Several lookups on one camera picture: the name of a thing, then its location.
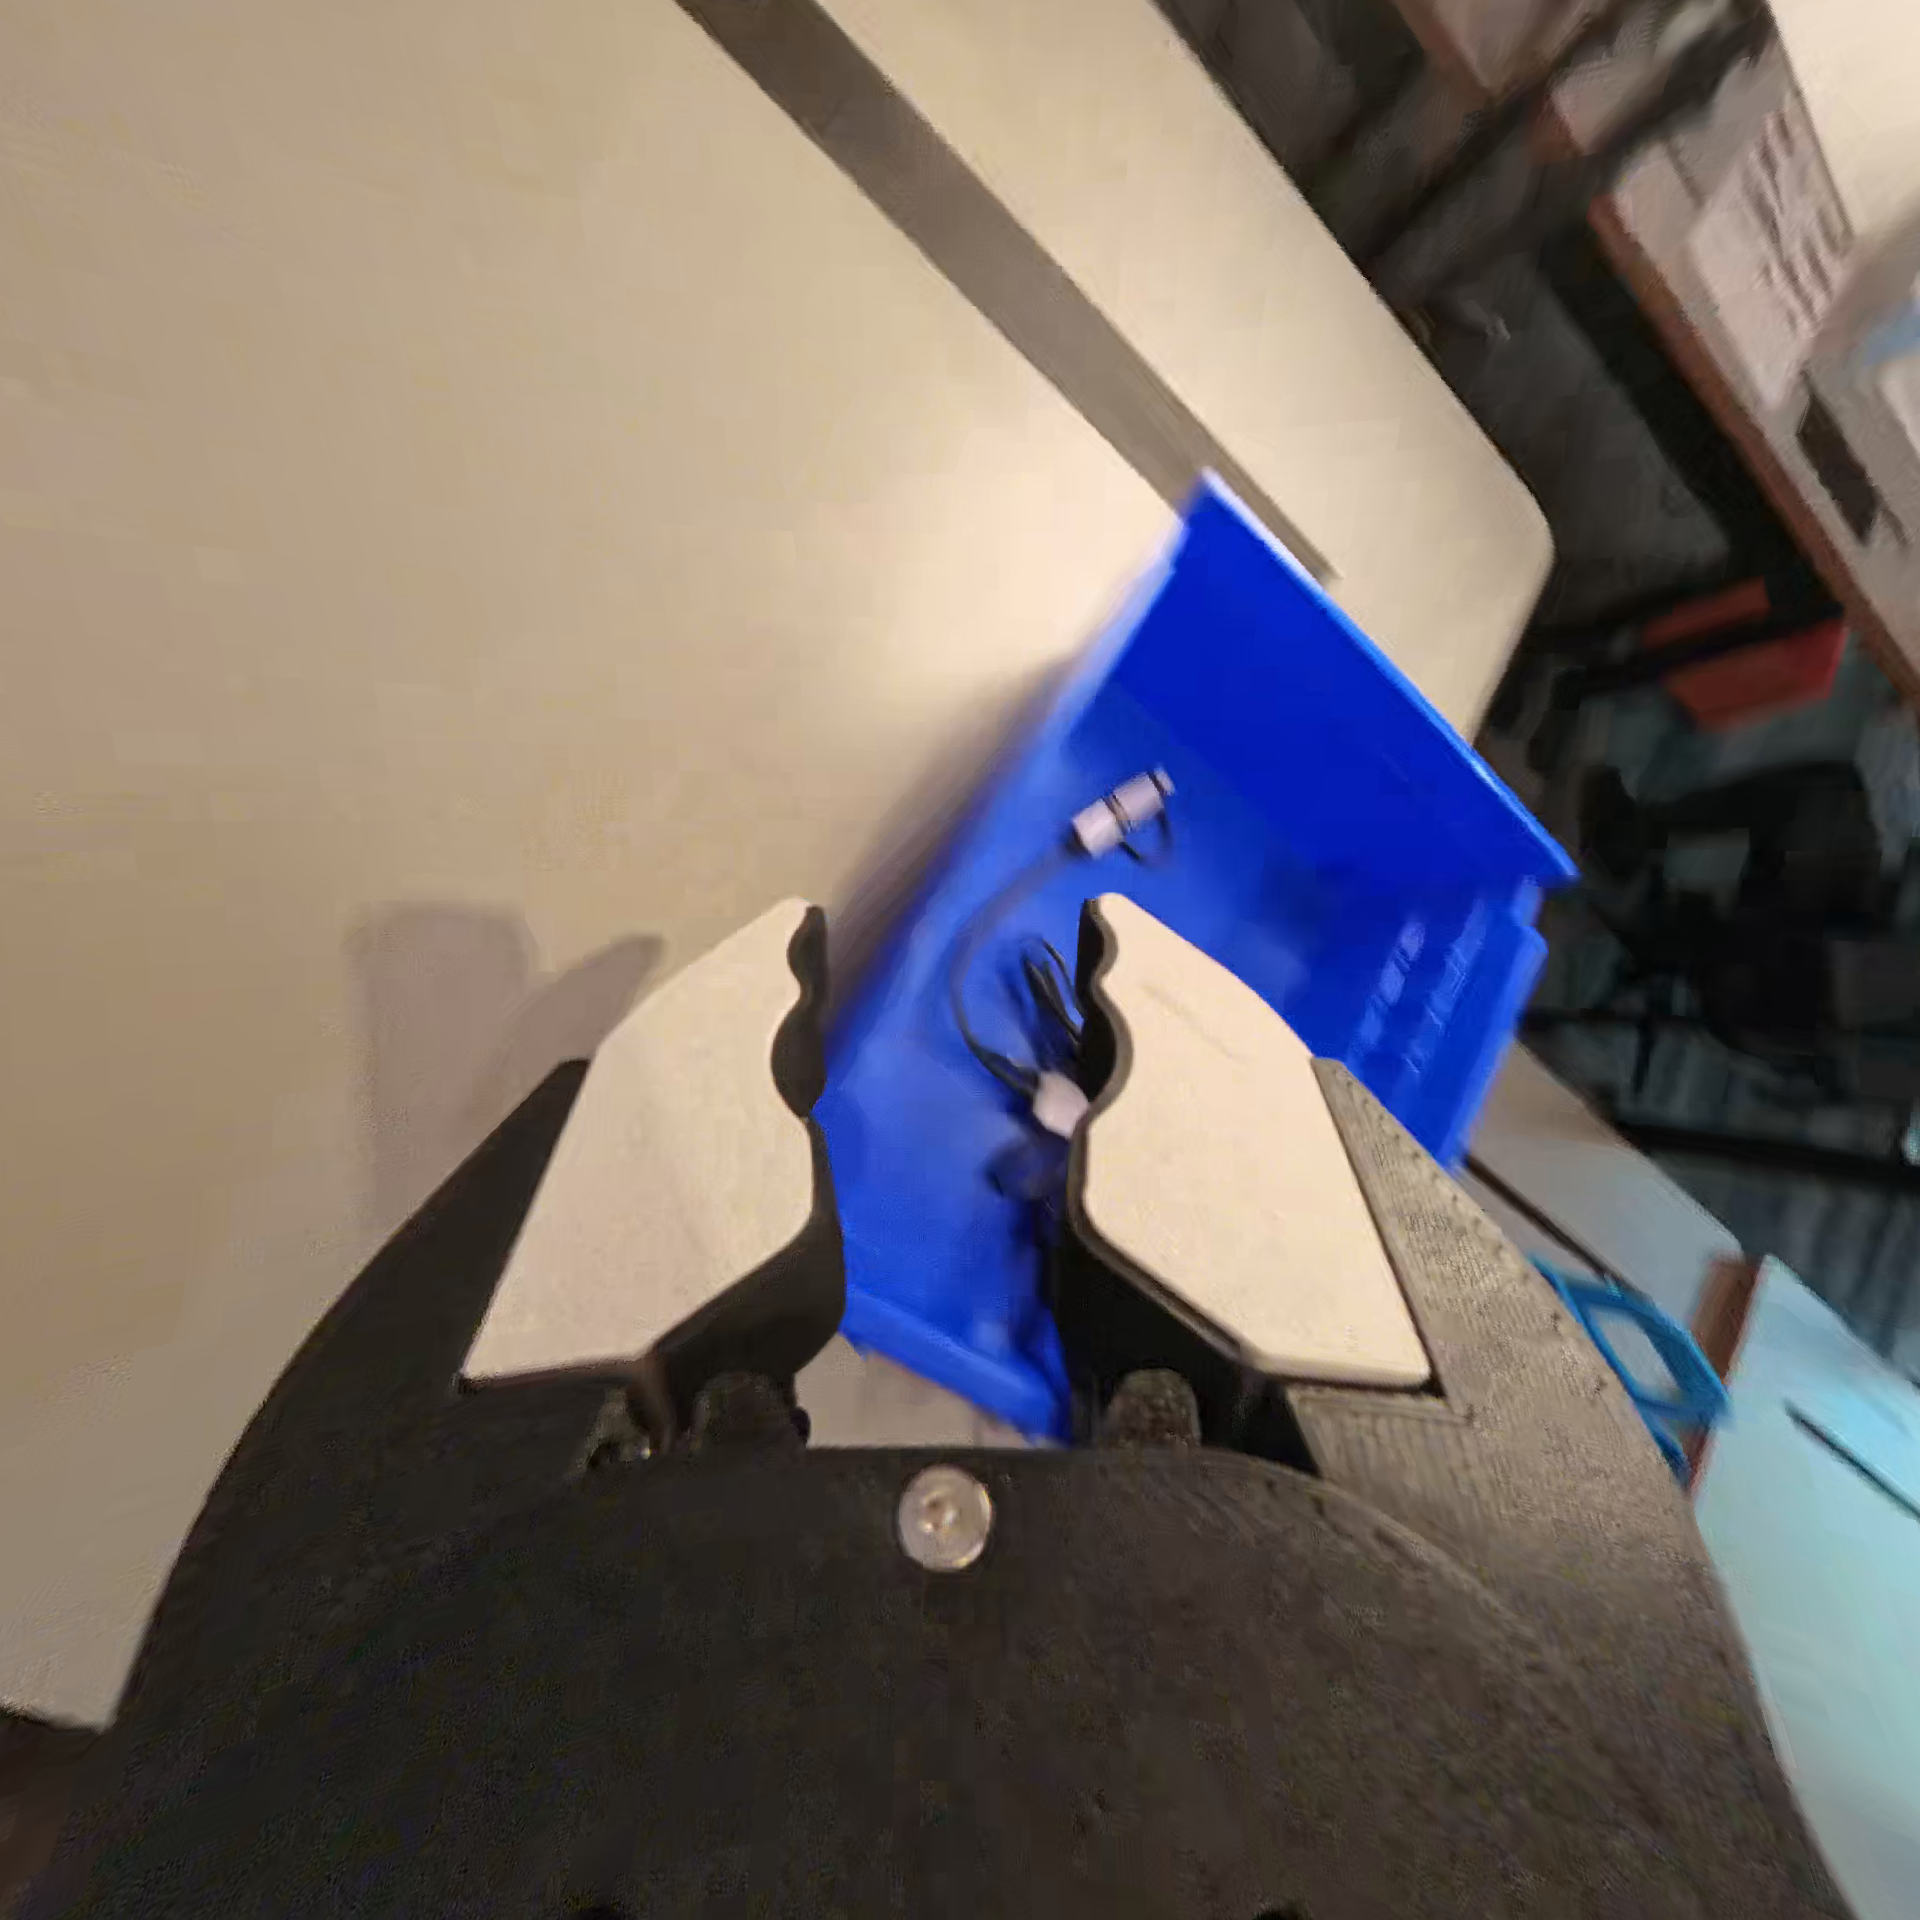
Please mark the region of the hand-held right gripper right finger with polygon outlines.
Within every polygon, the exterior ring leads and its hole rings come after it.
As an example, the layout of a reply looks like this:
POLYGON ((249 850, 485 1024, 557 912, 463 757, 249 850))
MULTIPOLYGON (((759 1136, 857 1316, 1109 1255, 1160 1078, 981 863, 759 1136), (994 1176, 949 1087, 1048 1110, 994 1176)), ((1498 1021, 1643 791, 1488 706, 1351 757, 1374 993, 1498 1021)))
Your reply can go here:
POLYGON ((1218 1358, 1286 1382, 1422 1391, 1424 1336, 1322 1062, 1235 970, 1127 895, 1086 903, 1088 1040, 1066 1225, 1218 1358))

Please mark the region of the red box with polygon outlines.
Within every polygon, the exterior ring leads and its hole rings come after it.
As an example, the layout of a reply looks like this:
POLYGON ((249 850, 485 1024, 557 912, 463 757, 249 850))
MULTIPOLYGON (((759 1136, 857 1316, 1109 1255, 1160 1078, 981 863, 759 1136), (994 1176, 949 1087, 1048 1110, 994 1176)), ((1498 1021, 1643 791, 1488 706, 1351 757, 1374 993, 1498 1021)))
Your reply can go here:
POLYGON ((1747 577, 1653 617, 1641 647, 1741 639, 1734 650, 1663 678, 1667 694, 1702 734, 1726 734, 1822 701, 1849 638, 1838 605, 1801 582, 1747 577))

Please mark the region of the blue plastic frame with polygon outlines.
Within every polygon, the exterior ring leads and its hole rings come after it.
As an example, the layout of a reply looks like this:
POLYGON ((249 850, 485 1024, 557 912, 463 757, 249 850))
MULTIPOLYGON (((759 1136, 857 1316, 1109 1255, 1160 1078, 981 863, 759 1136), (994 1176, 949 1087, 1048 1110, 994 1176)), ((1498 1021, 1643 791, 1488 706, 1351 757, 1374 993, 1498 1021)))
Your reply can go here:
POLYGON ((1578 1274, 1541 1255, 1529 1261, 1613 1367, 1680 1486, 1691 1490, 1731 1407, 1728 1385, 1709 1352, 1635 1289, 1578 1274))

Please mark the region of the blue plastic bin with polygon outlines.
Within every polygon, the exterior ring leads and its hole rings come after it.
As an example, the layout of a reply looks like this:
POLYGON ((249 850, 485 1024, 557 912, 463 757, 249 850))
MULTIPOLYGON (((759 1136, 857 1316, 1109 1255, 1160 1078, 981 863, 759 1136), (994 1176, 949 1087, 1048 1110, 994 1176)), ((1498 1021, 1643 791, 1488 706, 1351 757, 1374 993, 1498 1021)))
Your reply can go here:
POLYGON ((1241 503, 1205 485, 1125 609, 1025 721, 840 992, 818 1120, 842 1335, 1029 1434, 1066 1434, 1039 1201, 998 1185, 1029 1098, 1019 967, 1139 901, 1466 1165, 1573 855, 1241 503))

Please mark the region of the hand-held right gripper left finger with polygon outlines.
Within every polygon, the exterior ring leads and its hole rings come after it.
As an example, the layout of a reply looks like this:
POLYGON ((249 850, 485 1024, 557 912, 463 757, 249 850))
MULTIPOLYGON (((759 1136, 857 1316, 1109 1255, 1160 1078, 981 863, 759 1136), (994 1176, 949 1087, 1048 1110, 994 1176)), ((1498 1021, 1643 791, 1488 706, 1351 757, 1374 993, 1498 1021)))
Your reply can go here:
POLYGON ((727 1375, 792 1390, 842 1327, 818 1104, 829 919, 785 897, 599 1042, 465 1358, 478 1388, 597 1380, 659 1445, 727 1375))

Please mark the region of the pale box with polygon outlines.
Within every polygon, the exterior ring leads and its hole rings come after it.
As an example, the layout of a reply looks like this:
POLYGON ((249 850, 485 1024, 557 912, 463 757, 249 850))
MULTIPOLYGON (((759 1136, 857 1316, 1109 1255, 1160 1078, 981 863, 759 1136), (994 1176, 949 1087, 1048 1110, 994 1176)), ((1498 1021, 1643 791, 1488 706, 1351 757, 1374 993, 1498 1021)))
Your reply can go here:
POLYGON ((1857 1916, 1919 1916, 1919 1394, 1760 1263, 1697 1519, 1768 1730, 1857 1916))

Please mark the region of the cardboard box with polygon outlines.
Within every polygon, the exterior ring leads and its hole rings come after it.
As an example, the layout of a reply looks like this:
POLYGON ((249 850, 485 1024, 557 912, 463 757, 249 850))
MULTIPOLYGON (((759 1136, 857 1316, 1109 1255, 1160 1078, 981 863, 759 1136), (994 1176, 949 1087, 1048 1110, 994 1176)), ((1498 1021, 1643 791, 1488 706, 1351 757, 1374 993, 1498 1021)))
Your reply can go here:
POLYGON ((1793 41, 1595 206, 1695 394, 1886 672, 1919 668, 1915 192, 1869 217, 1833 87, 1793 41))

